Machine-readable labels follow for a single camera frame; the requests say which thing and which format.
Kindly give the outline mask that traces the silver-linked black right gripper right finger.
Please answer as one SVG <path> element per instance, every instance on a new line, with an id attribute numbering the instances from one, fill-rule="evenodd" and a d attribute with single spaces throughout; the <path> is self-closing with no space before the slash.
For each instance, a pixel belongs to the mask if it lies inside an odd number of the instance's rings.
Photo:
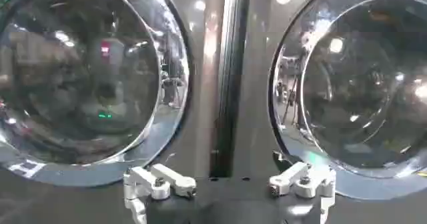
<path id="1" fill-rule="evenodd" d="M 302 200 L 320 198 L 320 224 L 328 220 L 329 210 L 336 203 L 336 171 L 330 166 L 314 166 L 292 155 L 272 153 L 280 174 L 268 179 L 272 197 L 294 195 Z"/>

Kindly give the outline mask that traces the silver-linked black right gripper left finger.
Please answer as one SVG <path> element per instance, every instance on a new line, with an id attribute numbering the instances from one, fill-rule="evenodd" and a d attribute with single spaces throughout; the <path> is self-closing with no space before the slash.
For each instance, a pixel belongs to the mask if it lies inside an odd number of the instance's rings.
<path id="1" fill-rule="evenodd" d="M 196 180 L 161 163 L 131 167 L 123 174 L 123 201 L 136 224 L 147 223 L 147 199 L 165 201 L 172 195 L 192 199 L 197 192 Z"/>

